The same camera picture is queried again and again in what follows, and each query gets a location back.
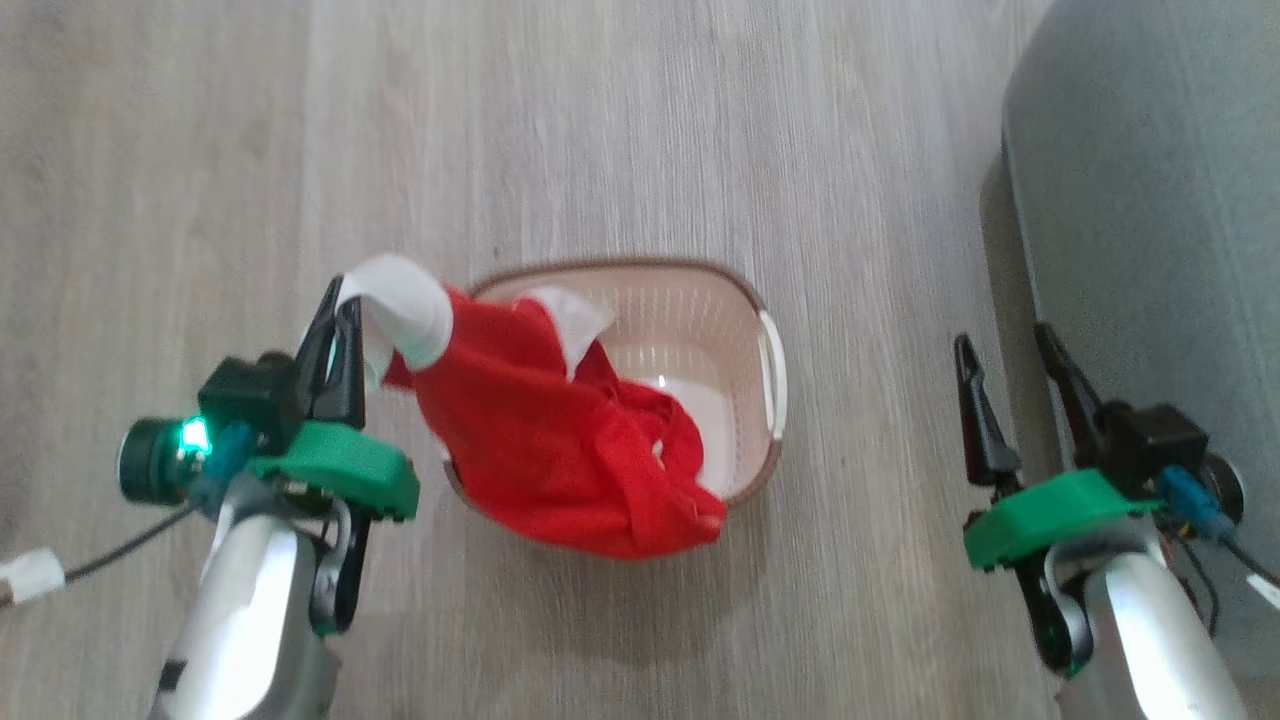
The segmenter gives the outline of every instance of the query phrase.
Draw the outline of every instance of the white cable label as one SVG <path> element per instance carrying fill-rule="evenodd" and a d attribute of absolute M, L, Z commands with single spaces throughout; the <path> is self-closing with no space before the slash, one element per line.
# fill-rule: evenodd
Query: white cable label
<path fill-rule="evenodd" d="M 1280 610 L 1280 588 L 1272 585 L 1271 583 L 1263 580 L 1258 575 L 1249 575 L 1248 582 L 1253 585 L 1253 589 L 1258 591 L 1262 600 L 1270 602 L 1276 610 Z"/>

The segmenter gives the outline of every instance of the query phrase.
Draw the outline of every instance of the laundry basket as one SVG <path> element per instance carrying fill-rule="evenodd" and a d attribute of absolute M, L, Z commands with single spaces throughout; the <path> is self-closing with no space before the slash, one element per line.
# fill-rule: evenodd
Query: laundry basket
<path fill-rule="evenodd" d="M 731 270 L 694 260 L 586 260 L 481 281 L 471 296 L 506 305 L 561 286 L 611 309 L 600 336 L 618 375 L 680 401 L 703 437 L 699 483 L 732 506 L 773 471 L 787 424 L 782 338 L 759 296 Z M 452 462 L 445 471 L 462 493 Z"/>

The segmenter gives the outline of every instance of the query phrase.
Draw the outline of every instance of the red garment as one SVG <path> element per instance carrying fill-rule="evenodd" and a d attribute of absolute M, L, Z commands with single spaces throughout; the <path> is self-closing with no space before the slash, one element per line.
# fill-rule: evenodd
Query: red garment
<path fill-rule="evenodd" d="M 397 354 L 384 384 L 417 395 L 476 507 L 525 537 L 628 560 L 716 541 L 724 503 L 696 482 L 701 437 L 678 402 L 618 379 L 599 341 L 566 379 L 534 300 L 449 300 L 440 360 L 415 374 Z"/>

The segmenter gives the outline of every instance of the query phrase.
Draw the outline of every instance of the white basket handle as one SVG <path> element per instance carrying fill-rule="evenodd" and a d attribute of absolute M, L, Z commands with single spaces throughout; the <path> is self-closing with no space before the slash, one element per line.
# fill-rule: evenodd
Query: white basket handle
<path fill-rule="evenodd" d="M 760 310 L 760 369 L 764 370 L 764 420 L 781 441 L 787 429 L 787 356 L 782 351 L 782 336 L 768 313 Z"/>

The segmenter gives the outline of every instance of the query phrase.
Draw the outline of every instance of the white tag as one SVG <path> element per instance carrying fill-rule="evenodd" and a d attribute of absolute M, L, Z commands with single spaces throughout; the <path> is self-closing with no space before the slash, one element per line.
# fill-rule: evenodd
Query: white tag
<path fill-rule="evenodd" d="M 4 605 L 20 605 L 52 592 L 67 584 L 63 564 L 54 551 L 42 547 L 0 564 L 0 589 L 6 589 L 10 597 L 0 597 Z"/>
<path fill-rule="evenodd" d="M 1262 600 L 1266 600 L 1272 606 L 1275 606 L 1276 610 L 1280 610 L 1280 588 L 1263 580 L 1260 575 L 1249 575 L 1247 579 L 1248 583 L 1253 585 L 1253 589 L 1258 591 L 1258 594 L 1262 596 Z"/>

